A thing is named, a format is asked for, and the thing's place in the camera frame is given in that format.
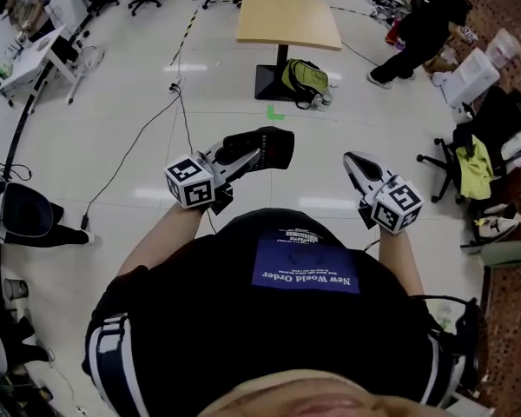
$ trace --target hand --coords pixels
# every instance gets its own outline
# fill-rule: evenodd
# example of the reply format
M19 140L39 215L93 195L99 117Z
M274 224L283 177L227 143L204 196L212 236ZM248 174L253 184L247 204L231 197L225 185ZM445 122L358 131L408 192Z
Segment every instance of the hand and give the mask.
M31 28L33 27L33 23L31 23L30 20L26 20L24 23L23 23L23 26L21 27L21 29L25 32L29 32L31 31Z

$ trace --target water bottle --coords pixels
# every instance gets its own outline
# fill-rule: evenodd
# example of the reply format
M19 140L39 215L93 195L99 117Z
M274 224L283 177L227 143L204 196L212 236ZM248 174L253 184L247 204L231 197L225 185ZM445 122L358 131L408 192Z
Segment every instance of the water bottle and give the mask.
M326 91L322 95L322 104L319 107L320 111L328 111L328 107L330 107L330 104L332 103L332 95L329 91Z
M317 94L315 97L313 97L313 101L311 102L311 108L312 109L321 109L322 106L322 95Z

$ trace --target jeans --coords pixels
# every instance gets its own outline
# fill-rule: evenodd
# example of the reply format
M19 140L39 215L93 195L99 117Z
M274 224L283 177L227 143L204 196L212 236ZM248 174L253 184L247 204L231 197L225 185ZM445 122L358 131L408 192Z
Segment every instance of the jeans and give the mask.
M35 331L27 318L23 317L18 323L0 330L3 350L6 353L8 369L30 361L48 361L48 353L39 346L23 344L22 341L31 337Z
M371 77L380 83L391 82L396 77L407 79L412 76L413 70L432 59L436 52L410 48L410 45L407 44L403 51L390 58L383 65L373 69Z
M54 24L49 19L46 21L46 23L41 27L41 29L33 34L33 36L30 37L30 41L32 43L38 42L38 40L55 30ZM52 47L50 48L54 54L58 56L58 58L63 62L66 63L68 60L71 62L74 62L79 57L79 53L75 48L73 48L69 42L63 38L62 36L59 36Z

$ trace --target yellow black tape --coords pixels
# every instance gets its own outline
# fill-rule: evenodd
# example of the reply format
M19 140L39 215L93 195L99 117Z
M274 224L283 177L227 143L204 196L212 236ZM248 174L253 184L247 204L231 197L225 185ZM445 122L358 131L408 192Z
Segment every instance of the yellow black tape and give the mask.
M198 9L193 13L193 16L191 17L191 20L189 20L189 25L185 29L185 34L183 35L183 38L181 40L180 47L177 49L176 53L174 54L174 58L172 59L172 63L170 64L170 66L172 66L174 64L175 59L180 55L181 48L183 48L183 44L185 43L185 38L189 35L189 31L191 31L191 27L193 26L193 22L195 21L195 19L197 17L197 12L199 12Z

